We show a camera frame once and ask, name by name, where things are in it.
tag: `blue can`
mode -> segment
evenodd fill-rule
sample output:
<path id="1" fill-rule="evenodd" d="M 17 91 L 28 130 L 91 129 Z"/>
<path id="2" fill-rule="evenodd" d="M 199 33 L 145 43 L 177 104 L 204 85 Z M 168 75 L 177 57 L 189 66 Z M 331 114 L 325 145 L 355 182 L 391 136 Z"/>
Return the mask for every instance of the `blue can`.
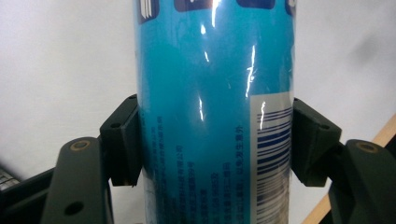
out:
<path id="1" fill-rule="evenodd" d="M 137 0 L 148 223 L 287 223 L 294 0 Z"/>

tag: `white background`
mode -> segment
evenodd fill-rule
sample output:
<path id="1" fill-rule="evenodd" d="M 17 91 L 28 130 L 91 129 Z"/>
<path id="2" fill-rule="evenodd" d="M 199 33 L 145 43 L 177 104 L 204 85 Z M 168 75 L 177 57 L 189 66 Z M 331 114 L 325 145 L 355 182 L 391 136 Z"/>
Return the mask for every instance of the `white background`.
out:
<path id="1" fill-rule="evenodd" d="M 133 1 L 0 0 L 0 166 L 25 179 L 136 93 Z M 396 1 L 301 0 L 295 96 L 372 140 L 396 112 Z M 113 189 L 117 223 L 144 222 L 143 190 Z M 290 223 L 325 194 L 291 184 Z"/>

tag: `barcode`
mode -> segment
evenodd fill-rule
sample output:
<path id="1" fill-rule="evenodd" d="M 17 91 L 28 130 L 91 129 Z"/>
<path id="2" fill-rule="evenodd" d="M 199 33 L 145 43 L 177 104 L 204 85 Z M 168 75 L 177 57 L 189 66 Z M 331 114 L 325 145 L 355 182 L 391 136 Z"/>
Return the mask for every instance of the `barcode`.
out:
<path id="1" fill-rule="evenodd" d="M 261 95 L 250 102 L 251 199 L 256 223 L 287 223 L 289 205 L 290 134 L 289 93 Z"/>

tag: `blue label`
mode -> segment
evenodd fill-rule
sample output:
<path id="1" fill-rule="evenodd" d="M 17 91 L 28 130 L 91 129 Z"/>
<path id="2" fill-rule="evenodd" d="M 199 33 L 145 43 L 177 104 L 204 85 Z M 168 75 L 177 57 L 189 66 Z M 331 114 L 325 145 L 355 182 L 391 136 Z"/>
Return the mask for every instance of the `blue label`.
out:
<path id="1" fill-rule="evenodd" d="M 148 223 L 283 222 L 294 38 L 286 2 L 159 0 L 155 17 L 141 22 L 149 15 L 142 1 L 136 56 Z"/>

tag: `aerosol can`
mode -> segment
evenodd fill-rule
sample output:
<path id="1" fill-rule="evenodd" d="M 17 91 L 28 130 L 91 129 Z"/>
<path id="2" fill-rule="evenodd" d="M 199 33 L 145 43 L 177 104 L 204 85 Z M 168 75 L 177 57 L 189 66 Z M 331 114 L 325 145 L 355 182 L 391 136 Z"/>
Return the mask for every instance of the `aerosol can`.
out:
<path id="1" fill-rule="evenodd" d="M 136 0 L 147 223 L 287 223 L 294 0 Z"/>

